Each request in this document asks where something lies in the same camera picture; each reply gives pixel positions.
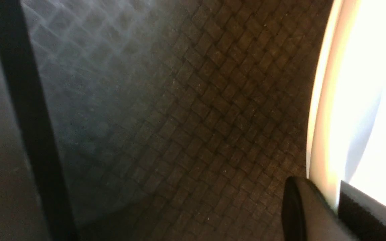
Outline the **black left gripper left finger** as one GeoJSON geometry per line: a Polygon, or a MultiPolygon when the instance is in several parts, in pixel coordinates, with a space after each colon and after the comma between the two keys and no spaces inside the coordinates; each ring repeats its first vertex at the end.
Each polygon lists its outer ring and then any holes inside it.
{"type": "Polygon", "coordinates": [[[282,204],[285,241],[357,241],[317,187],[304,177],[288,177],[282,204]]]}

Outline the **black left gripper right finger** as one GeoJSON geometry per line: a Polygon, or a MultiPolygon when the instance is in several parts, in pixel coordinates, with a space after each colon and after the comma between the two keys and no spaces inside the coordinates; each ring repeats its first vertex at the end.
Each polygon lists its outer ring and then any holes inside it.
{"type": "Polygon", "coordinates": [[[386,241],[386,206],[342,181],[339,218],[360,241],[386,241]]]}

